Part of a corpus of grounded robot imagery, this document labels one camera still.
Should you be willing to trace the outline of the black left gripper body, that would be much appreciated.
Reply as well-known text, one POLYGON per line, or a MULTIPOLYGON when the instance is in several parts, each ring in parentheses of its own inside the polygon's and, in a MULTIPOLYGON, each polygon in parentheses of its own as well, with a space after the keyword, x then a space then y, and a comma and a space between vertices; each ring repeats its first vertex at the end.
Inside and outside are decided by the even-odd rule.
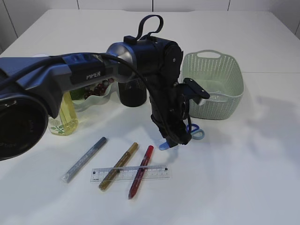
POLYGON ((170 147, 186 145, 191 134, 186 131, 182 118, 180 101, 183 99, 183 84, 176 86, 149 85, 151 119, 170 147))

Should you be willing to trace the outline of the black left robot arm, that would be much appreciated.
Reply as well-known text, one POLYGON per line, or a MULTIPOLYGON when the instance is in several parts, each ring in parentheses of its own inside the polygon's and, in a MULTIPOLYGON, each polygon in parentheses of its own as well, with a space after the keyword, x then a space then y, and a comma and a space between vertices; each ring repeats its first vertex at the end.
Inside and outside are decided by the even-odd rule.
POLYGON ((151 119, 173 145, 186 145, 184 96, 178 83, 183 52, 171 40, 143 34, 125 36, 105 53, 79 52, 46 57, 0 59, 0 158, 30 150, 45 133, 49 117, 57 117, 65 92, 112 78, 119 83, 139 79, 150 94, 151 119))

